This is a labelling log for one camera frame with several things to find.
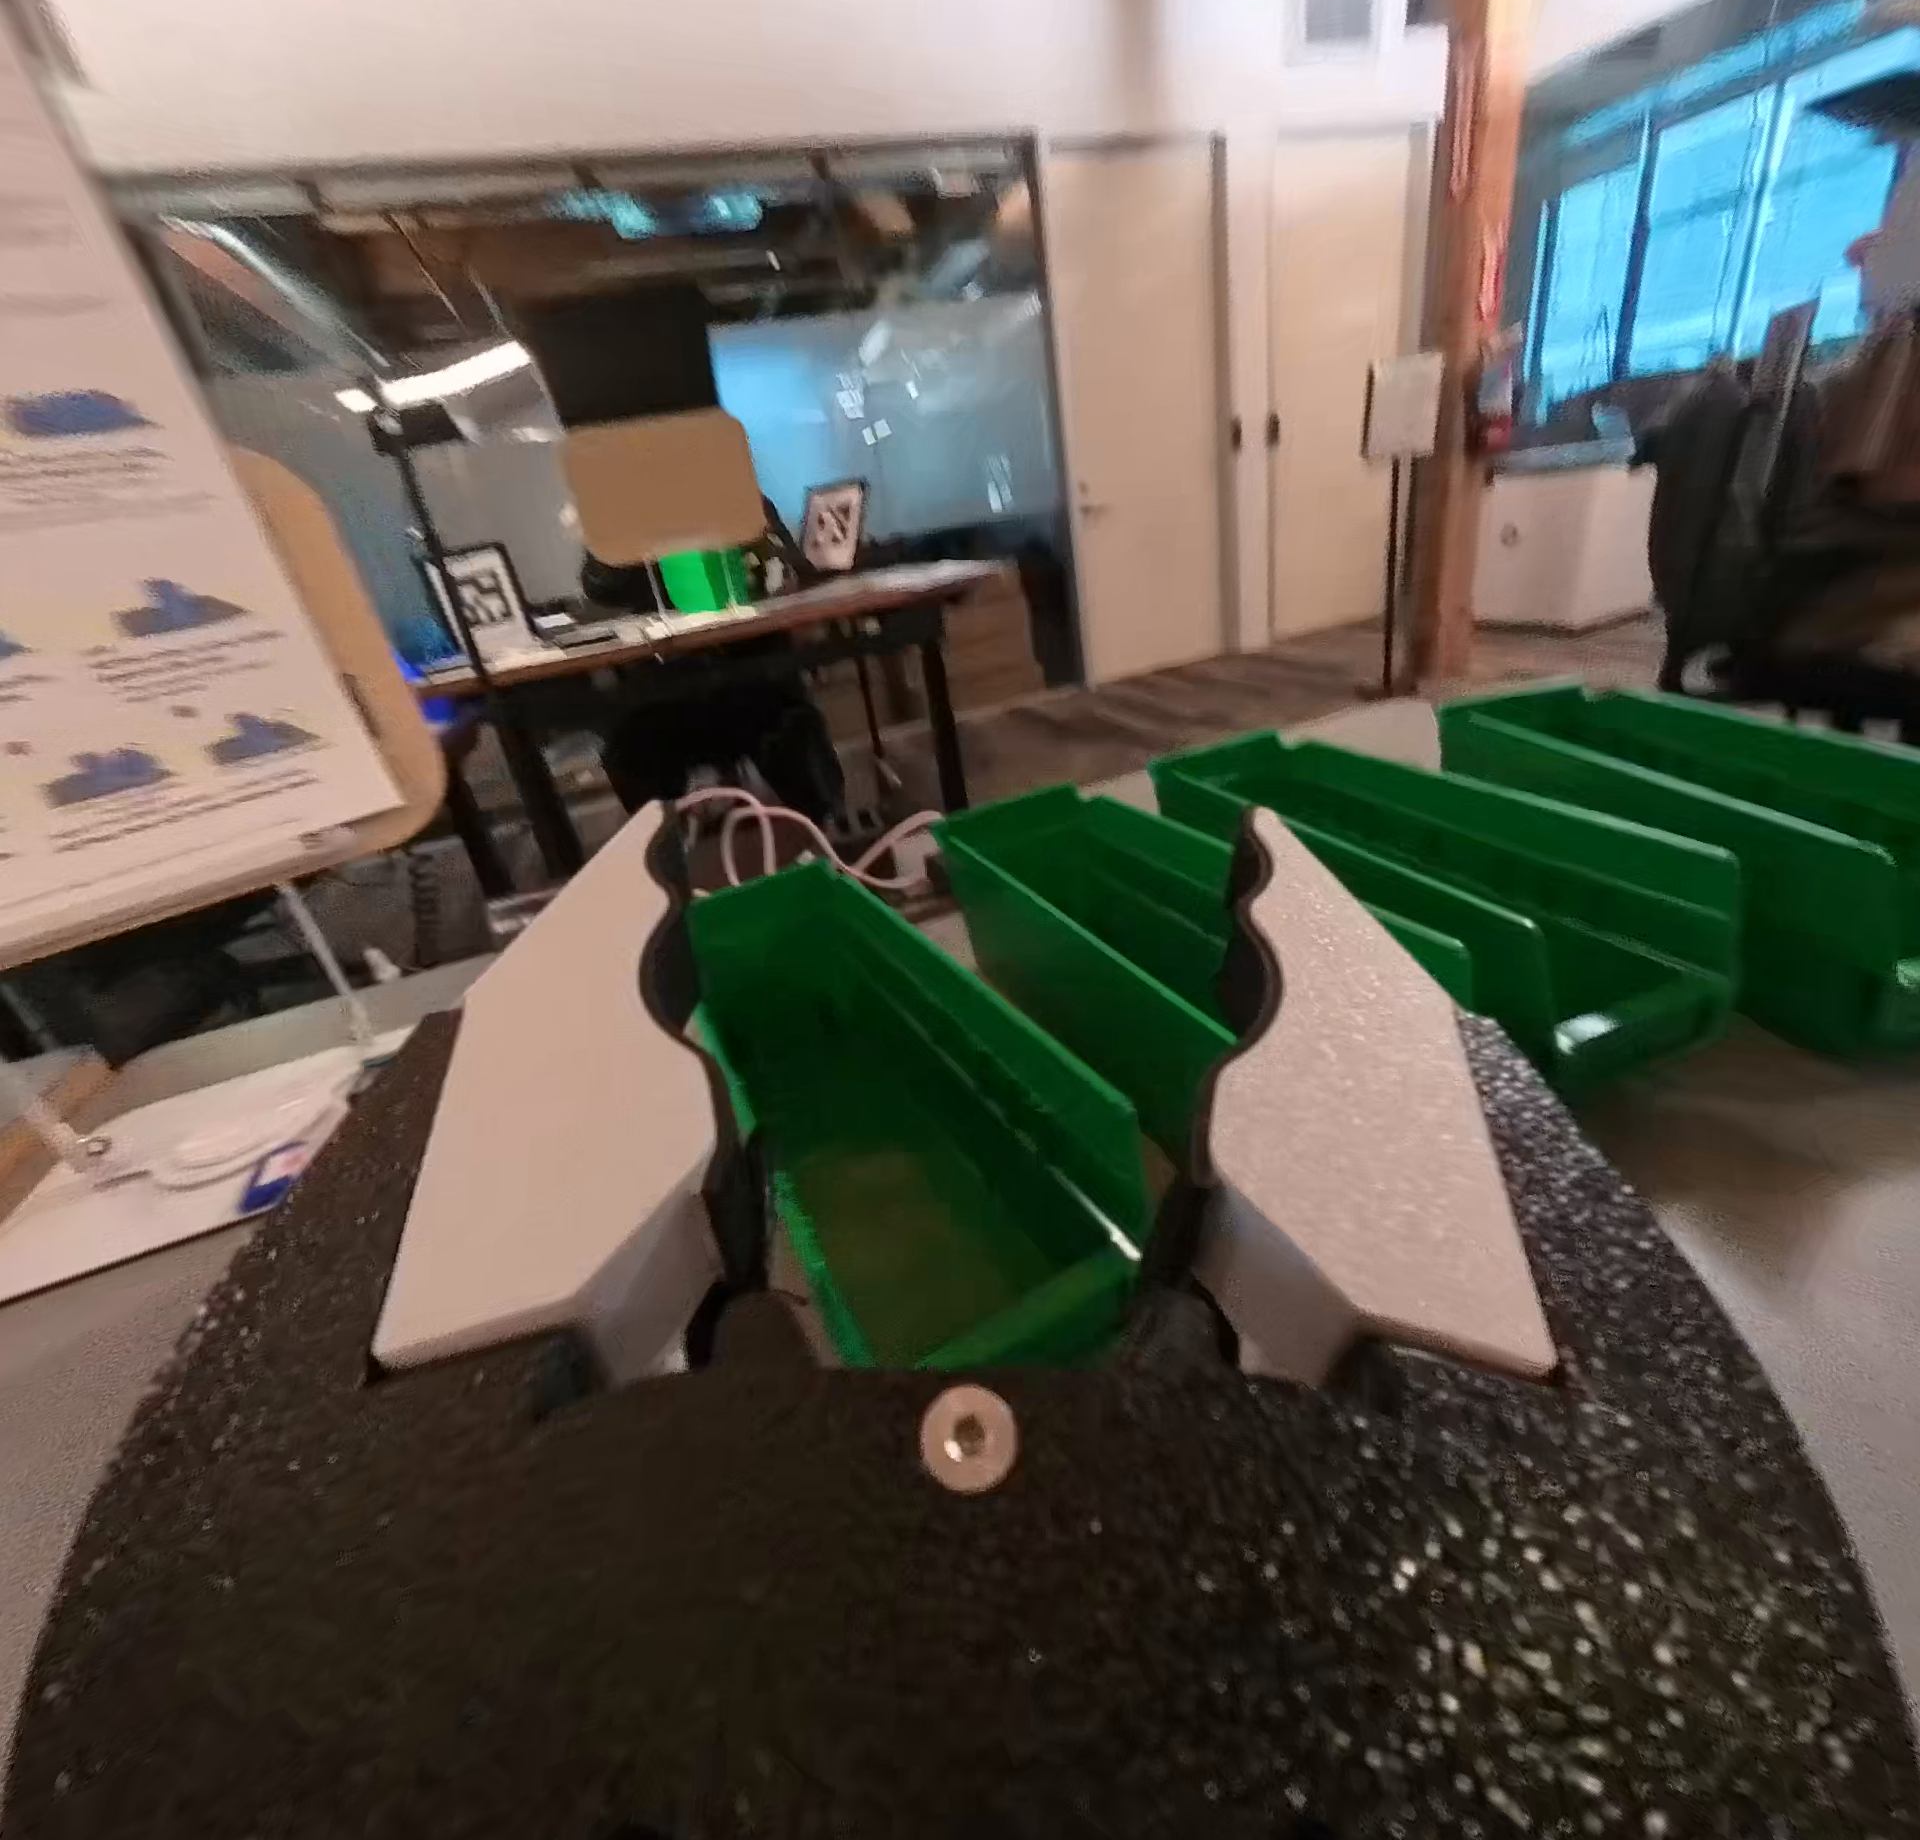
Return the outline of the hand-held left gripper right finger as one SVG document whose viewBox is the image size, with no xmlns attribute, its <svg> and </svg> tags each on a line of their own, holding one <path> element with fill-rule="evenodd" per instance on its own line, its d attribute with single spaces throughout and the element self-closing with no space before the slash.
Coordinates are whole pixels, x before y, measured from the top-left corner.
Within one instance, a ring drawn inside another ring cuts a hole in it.
<svg viewBox="0 0 1920 1840">
<path fill-rule="evenodd" d="M 1198 1096 L 1156 1254 L 1236 1373 L 1324 1387 L 1359 1348 L 1523 1384 L 1561 1364 L 1452 994 L 1265 808 L 1244 815 Z"/>
</svg>

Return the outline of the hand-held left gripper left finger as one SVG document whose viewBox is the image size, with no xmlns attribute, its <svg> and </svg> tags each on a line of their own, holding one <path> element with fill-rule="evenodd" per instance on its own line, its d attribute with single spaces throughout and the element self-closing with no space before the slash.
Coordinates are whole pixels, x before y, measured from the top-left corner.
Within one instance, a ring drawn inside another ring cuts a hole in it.
<svg viewBox="0 0 1920 1840">
<path fill-rule="evenodd" d="M 381 1373 L 563 1337 L 625 1387 L 709 1359 L 766 1197 L 653 804 L 468 991 L 372 1337 Z"/>
</svg>

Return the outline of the white round disc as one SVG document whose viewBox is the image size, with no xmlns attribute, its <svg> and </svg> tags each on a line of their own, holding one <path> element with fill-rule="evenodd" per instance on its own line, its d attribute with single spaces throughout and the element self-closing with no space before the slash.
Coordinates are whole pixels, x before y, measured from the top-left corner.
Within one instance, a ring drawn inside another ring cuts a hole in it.
<svg viewBox="0 0 1920 1840">
<path fill-rule="evenodd" d="M 168 1191 L 195 1191 L 254 1175 L 265 1160 L 293 1157 L 299 1166 L 323 1143 L 346 1116 L 340 1102 L 260 1107 L 179 1133 L 159 1148 L 151 1178 Z"/>
</svg>

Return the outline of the white recycling bin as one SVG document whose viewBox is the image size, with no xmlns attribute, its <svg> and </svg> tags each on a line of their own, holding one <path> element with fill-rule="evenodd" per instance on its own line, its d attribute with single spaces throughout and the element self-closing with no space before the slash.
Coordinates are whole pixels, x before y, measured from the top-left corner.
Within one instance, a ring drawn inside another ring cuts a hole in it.
<svg viewBox="0 0 1920 1840">
<path fill-rule="evenodd" d="M 1650 611 L 1650 467 L 1504 471 L 1483 493 L 1475 613 L 1483 628 L 1591 631 Z"/>
</svg>

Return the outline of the brown office desk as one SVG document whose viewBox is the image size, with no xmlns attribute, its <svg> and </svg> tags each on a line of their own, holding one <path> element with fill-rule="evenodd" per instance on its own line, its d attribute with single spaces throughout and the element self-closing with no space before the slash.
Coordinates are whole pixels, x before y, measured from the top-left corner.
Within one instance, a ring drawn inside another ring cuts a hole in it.
<svg viewBox="0 0 1920 1840">
<path fill-rule="evenodd" d="M 617 619 L 609 635 L 573 647 L 520 648 L 505 653 L 487 669 L 479 669 L 471 662 L 443 663 L 421 679 L 409 679 L 407 690 L 418 700 L 475 698 L 494 685 L 509 690 L 512 685 L 582 677 L 628 663 L 711 655 L 810 628 L 853 628 L 862 631 L 867 624 L 874 624 L 886 615 L 955 604 L 1004 577 L 1019 577 L 1012 560 L 947 559 L 870 573 L 847 573 L 727 611 L 657 613 Z"/>
</svg>

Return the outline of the black light stand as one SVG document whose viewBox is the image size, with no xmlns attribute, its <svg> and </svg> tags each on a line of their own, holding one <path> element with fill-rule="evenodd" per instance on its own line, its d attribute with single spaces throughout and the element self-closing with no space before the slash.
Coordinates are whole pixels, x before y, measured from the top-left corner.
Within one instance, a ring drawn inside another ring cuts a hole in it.
<svg viewBox="0 0 1920 1840">
<path fill-rule="evenodd" d="M 494 696 L 495 677 L 483 658 L 471 626 L 468 624 L 456 583 L 448 573 L 448 545 L 442 538 L 436 509 L 428 506 L 418 463 L 422 449 L 468 444 L 468 433 L 455 414 L 439 400 L 404 406 L 380 398 L 373 390 L 363 397 L 372 402 L 372 412 L 367 414 L 372 444 L 381 458 L 393 460 L 396 467 L 402 493 L 411 515 L 409 526 L 418 548 L 421 573 L 439 604 L 443 626 L 458 642 L 468 675 L 487 696 Z"/>
</svg>

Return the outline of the tan rounded board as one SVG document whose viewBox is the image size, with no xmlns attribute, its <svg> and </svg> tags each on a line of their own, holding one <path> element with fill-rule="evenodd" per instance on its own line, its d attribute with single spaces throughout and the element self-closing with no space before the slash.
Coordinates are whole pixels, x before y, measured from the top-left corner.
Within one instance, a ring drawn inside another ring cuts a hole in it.
<svg viewBox="0 0 1920 1840">
<path fill-rule="evenodd" d="M 609 569 L 766 534 L 750 437 L 721 406 L 565 428 L 561 460 L 586 548 Z"/>
</svg>

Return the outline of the dark jacket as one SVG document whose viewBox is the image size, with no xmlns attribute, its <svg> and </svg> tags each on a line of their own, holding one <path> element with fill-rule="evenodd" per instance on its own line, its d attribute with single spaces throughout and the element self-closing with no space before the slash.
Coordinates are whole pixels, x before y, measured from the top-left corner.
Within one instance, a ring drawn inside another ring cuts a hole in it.
<svg viewBox="0 0 1920 1840">
<path fill-rule="evenodd" d="M 1809 384 L 1767 398 L 1741 362 L 1715 355 L 1635 430 L 1632 468 L 1653 468 L 1647 538 L 1663 620 L 1662 694 L 1681 694 L 1710 642 L 1717 573 L 1784 538 L 1813 481 L 1819 427 Z"/>
</svg>

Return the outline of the small whiteboard sign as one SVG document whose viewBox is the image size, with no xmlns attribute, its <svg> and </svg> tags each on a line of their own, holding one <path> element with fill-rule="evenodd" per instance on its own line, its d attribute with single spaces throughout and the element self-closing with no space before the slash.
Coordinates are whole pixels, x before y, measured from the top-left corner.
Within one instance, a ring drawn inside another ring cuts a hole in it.
<svg viewBox="0 0 1920 1840">
<path fill-rule="evenodd" d="M 1367 368 L 1360 458 L 1386 473 L 1380 667 L 1374 682 L 1364 685 L 1375 700 L 1395 698 L 1402 683 L 1417 479 L 1435 446 L 1445 370 L 1442 355 L 1433 351 L 1378 360 Z"/>
</svg>

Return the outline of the printed instruction sheet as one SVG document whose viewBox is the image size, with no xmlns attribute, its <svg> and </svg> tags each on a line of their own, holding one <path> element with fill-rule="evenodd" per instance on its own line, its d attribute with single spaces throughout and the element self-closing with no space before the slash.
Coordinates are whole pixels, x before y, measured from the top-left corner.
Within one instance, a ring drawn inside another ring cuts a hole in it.
<svg viewBox="0 0 1920 1840">
<path fill-rule="evenodd" d="M 2 97 L 14 965 L 383 851 L 443 773 L 328 509 L 217 433 L 8 30 Z"/>
</svg>

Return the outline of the white door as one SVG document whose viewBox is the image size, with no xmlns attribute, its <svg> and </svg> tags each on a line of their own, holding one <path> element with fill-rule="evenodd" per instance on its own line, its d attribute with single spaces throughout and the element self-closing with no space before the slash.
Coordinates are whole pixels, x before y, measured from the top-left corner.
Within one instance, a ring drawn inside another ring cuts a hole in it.
<svg viewBox="0 0 1920 1840">
<path fill-rule="evenodd" d="M 1270 634 L 1380 616 L 1388 471 L 1364 453 L 1372 370 L 1420 331 L 1429 127 L 1285 133 L 1266 226 Z"/>
<path fill-rule="evenodd" d="M 1223 150 L 1213 134 L 1050 145 L 1042 239 L 1085 675 L 1228 638 Z"/>
</svg>

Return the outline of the black panel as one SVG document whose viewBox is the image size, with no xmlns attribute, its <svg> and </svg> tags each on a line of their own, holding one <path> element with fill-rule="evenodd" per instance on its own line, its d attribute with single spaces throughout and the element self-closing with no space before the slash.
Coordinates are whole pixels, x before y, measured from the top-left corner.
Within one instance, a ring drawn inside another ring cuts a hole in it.
<svg viewBox="0 0 1920 1840">
<path fill-rule="evenodd" d="M 721 406 L 711 309 L 690 282 L 520 301 L 510 314 L 568 430 Z"/>
</svg>

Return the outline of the white stand with base plate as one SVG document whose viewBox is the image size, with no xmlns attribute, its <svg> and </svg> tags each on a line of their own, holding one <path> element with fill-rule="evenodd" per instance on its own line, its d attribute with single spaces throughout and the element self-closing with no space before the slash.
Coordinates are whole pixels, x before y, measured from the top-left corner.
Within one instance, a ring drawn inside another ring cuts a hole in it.
<svg viewBox="0 0 1920 1840">
<path fill-rule="evenodd" d="M 52 1150 L 53 1166 L 5 1219 L 5 1304 L 256 1221 L 263 1212 L 250 1219 L 234 1215 L 244 1191 L 243 1181 L 183 1192 L 168 1191 L 151 1178 L 155 1152 L 183 1131 L 260 1107 L 340 1102 L 347 1116 L 373 1071 L 394 1055 L 404 1034 L 376 1030 L 349 985 L 346 964 L 314 918 L 301 889 L 279 883 L 276 896 L 346 1011 L 347 1044 L 134 1107 L 92 1131 L 61 1118 L 40 1095 L 28 1093 L 14 1067 L 7 1067 L 5 1081 L 18 1088 L 21 1118 Z"/>
</svg>

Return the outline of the wooden post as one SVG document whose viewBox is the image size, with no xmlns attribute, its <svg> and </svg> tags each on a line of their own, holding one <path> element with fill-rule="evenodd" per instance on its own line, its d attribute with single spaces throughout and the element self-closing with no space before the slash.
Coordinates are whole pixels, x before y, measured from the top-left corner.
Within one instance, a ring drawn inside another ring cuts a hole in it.
<svg viewBox="0 0 1920 1840">
<path fill-rule="evenodd" d="M 1500 334 L 1534 0 L 1446 0 L 1448 71 L 1427 205 L 1427 347 L 1445 363 L 1413 511 L 1410 677 L 1459 679 L 1475 647 L 1485 460 L 1472 391 Z"/>
</svg>

